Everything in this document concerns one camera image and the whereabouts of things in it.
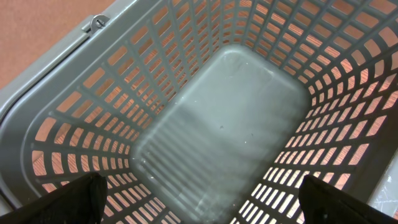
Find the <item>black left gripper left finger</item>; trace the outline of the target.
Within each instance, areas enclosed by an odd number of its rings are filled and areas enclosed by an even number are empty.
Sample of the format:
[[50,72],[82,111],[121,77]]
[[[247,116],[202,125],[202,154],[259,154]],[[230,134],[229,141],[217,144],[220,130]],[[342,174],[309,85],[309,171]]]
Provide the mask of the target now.
[[90,172],[1,216],[1,223],[101,223],[107,196],[106,178],[97,172]]

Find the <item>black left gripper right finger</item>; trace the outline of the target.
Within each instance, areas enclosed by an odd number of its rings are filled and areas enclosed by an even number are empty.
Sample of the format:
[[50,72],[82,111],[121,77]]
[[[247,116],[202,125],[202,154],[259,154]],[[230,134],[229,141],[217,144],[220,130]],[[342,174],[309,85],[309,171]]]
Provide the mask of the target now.
[[306,224],[397,224],[397,220],[336,187],[306,175],[298,199]]

